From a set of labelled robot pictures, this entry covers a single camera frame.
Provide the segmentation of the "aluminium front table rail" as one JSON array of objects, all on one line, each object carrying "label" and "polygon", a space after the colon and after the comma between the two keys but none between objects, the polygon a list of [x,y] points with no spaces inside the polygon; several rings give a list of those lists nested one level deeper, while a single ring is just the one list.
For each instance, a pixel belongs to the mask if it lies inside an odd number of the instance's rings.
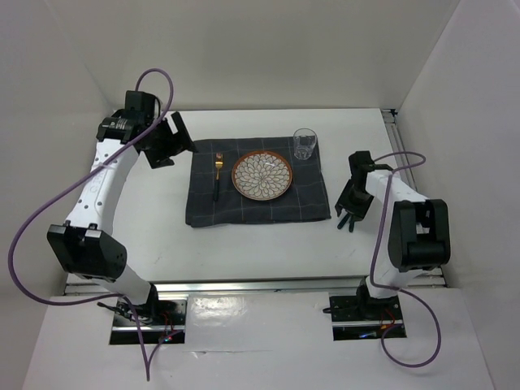
[{"label": "aluminium front table rail", "polygon": [[[336,291],[355,290],[364,276],[337,276],[320,278],[290,279],[245,279],[211,281],[172,281],[153,282],[160,293],[249,293],[249,292],[296,292],[296,291]],[[413,279],[412,288],[445,288],[444,275],[440,270],[420,275]],[[72,280],[66,282],[64,295],[87,296],[106,293],[106,290],[94,282]]]}]

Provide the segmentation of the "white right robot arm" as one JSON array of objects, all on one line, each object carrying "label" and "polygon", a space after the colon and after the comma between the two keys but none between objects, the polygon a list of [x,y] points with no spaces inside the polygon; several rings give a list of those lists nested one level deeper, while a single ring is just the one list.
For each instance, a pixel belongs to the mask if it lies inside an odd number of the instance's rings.
[{"label": "white right robot arm", "polygon": [[340,224],[361,222],[377,199],[386,208],[376,263],[356,291],[354,308],[361,319],[375,320],[397,303],[397,290],[424,271],[449,262],[451,245],[449,210],[445,201],[429,199],[414,191],[391,172],[378,166],[369,173],[353,174],[345,185],[335,210],[346,216]]}]

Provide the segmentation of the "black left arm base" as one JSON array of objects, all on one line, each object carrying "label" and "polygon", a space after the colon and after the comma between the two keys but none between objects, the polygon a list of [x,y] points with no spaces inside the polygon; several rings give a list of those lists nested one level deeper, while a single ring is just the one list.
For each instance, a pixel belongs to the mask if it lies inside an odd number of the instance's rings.
[{"label": "black left arm base", "polygon": [[113,314],[110,345],[138,345],[137,323],[141,326],[145,345],[159,342],[180,345],[185,342],[187,304],[186,299],[161,300],[156,314],[144,314],[143,309],[137,306],[138,322],[133,318],[128,303],[122,299],[113,305],[98,302],[97,306]]}]

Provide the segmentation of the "dark checked cloth napkin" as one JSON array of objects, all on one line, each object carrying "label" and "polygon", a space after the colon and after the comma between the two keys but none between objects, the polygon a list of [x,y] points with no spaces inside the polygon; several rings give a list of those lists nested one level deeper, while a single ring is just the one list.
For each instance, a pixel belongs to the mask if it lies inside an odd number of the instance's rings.
[{"label": "dark checked cloth napkin", "polygon": [[[219,224],[266,224],[315,222],[331,218],[319,146],[312,156],[294,156],[293,137],[206,139],[195,142],[188,188],[185,222],[193,228]],[[243,155],[268,150],[284,157],[293,172],[292,184],[281,197],[254,201],[238,193],[232,183],[232,168]],[[213,201],[215,154],[223,154],[219,199]]]}]

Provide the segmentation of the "aluminium right side rail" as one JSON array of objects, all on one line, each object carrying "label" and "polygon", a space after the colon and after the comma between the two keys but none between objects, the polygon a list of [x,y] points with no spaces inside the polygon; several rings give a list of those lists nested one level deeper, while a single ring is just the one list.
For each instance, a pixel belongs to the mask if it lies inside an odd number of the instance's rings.
[{"label": "aluminium right side rail", "polygon": [[[392,150],[394,152],[404,152],[405,146],[401,137],[399,128],[397,127],[397,111],[395,109],[382,109],[384,126],[387,130]],[[417,186],[414,180],[414,173],[410,168],[400,172],[401,179],[406,182],[412,189],[416,190]]]}]

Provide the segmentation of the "floral plate orange rim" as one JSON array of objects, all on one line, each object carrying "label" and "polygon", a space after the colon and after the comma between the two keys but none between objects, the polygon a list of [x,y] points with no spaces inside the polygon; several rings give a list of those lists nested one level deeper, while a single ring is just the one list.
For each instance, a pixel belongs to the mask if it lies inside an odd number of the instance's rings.
[{"label": "floral plate orange rim", "polygon": [[293,181],[287,160],[272,151],[253,151],[241,156],[232,168],[232,183],[250,200],[267,202],[285,194]]}]

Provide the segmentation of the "clear plastic cup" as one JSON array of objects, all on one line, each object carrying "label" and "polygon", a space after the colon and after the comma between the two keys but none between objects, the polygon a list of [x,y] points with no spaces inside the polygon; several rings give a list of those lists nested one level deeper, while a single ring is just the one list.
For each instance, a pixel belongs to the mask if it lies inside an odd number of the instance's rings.
[{"label": "clear plastic cup", "polygon": [[294,156],[299,160],[309,159],[317,144],[318,137],[310,128],[299,128],[293,134]]}]

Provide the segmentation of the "gold fork green handle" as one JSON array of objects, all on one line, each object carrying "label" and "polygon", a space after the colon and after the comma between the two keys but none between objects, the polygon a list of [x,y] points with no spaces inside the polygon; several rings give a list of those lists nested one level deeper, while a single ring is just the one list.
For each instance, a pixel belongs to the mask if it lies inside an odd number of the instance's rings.
[{"label": "gold fork green handle", "polygon": [[220,187],[220,172],[223,168],[223,154],[216,153],[215,154],[215,179],[214,179],[214,191],[213,191],[213,201],[217,202],[219,199],[219,187]]}]

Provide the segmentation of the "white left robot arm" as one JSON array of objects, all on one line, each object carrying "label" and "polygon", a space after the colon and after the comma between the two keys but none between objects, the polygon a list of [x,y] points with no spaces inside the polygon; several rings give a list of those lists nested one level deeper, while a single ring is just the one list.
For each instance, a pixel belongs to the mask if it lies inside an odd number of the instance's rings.
[{"label": "white left robot arm", "polygon": [[127,263],[128,251],[113,236],[115,209],[129,172],[140,153],[151,168],[173,165],[173,157],[185,150],[195,151],[180,113],[171,116],[174,128],[163,120],[137,145],[129,146],[114,160],[109,157],[140,132],[149,122],[145,113],[118,110],[99,126],[94,168],[80,198],[61,225],[53,224],[47,240],[62,268],[81,279],[92,280],[111,293],[126,296],[132,316],[140,323],[153,323],[163,310],[156,287],[142,279]]}]

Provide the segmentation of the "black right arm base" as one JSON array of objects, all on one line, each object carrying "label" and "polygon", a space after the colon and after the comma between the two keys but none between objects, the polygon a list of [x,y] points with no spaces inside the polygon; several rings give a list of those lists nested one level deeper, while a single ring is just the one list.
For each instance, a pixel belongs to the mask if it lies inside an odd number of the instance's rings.
[{"label": "black right arm base", "polygon": [[398,297],[374,303],[356,296],[330,296],[322,309],[331,318],[334,341],[406,338],[405,324]]}]

